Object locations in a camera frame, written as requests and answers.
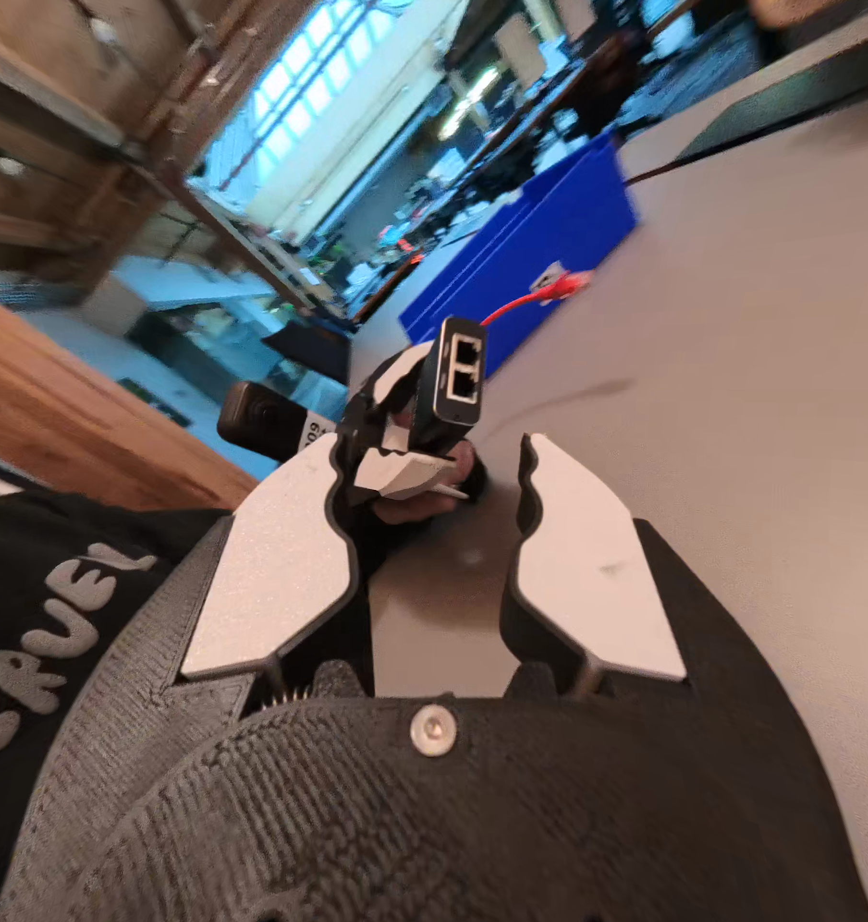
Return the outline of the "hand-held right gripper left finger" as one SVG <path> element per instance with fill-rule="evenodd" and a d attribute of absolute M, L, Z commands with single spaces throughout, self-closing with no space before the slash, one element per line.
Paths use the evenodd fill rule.
<path fill-rule="evenodd" d="M 283 659 L 355 598 L 355 546 L 334 508 L 344 482 L 341 442 L 334 432 L 320 436 L 233 514 L 183 679 L 258 672 L 281 681 Z"/>

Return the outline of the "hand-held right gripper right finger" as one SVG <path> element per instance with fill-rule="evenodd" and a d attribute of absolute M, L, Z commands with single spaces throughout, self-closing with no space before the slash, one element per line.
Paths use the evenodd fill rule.
<path fill-rule="evenodd" d="M 557 683 L 623 673 L 670 683 L 687 669 L 624 502 L 544 434 L 520 445 L 520 542 L 500 632 Z"/>

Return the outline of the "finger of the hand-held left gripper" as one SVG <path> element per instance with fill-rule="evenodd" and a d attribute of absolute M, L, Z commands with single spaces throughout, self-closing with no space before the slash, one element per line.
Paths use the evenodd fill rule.
<path fill-rule="evenodd" d="M 373 447 L 356 464 L 352 502 L 405 501 L 427 492 L 462 498 L 464 479 L 455 458 Z"/>
<path fill-rule="evenodd" d="M 404 409 L 415 397 L 419 377 L 433 343 L 420 343 L 385 360 L 370 375 L 375 409 Z"/>

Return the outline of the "black network splitter box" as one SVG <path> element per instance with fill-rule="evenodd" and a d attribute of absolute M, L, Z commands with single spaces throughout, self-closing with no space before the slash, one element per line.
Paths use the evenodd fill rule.
<path fill-rule="evenodd" d="M 486 380 L 487 329 L 462 317 L 442 323 L 423 361 L 409 449 L 446 457 L 478 423 Z"/>

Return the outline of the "blue plastic bin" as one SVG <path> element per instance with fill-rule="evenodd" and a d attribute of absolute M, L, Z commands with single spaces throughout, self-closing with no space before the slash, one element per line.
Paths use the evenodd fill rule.
<path fill-rule="evenodd" d="M 412 345 L 448 316 L 481 321 L 551 272 L 597 269 L 636 227 L 610 132 L 525 182 L 402 311 Z"/>

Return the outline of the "grey desk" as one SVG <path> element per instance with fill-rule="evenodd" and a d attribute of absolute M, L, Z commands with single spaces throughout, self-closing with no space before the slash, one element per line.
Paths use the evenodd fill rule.
<path fill-rule="evenodd" d="M 763 652 L 868 895 L 868 100 L 633 189 L 637 229 L 486 387 L 486 498 L 373 583 L 376 686 L 506 687 L 520 439 L 543 433 Z"/>

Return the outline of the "person's left hand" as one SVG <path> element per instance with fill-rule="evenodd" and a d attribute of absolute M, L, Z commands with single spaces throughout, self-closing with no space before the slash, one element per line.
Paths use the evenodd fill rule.
<path fill-rule="evenodd" d="M 443 482 L 453 488 L 459 488 L 473 471 L 476 461 L 474 445 L 464 439 L 452 448 L 450 457 L 453 458 L 454 465 L 445 475 Z M 398 525 L 420 523 L 452 513 L 459 504 L 460 501 L 455 497 L 427 491 L 405 500 L 379 499 L 372 504 L 372 510 L 384 524 Z"/>

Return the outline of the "person's black hoodie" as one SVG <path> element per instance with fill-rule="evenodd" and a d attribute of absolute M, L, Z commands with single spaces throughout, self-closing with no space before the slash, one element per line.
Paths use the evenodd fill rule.
<path fill-rule="evenodd" d="M 88 677 L 226 515 L 130 511 L 0 464 L 0 890 L 37 776 Z"/>

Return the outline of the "wooden support post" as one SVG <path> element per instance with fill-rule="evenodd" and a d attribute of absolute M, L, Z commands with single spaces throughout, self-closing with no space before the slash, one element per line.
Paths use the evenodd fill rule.
<path fill-rule="evenodd" d="M 137 511 L 236 509 L 257 481 L 0 305 L 0 460 Z"/>

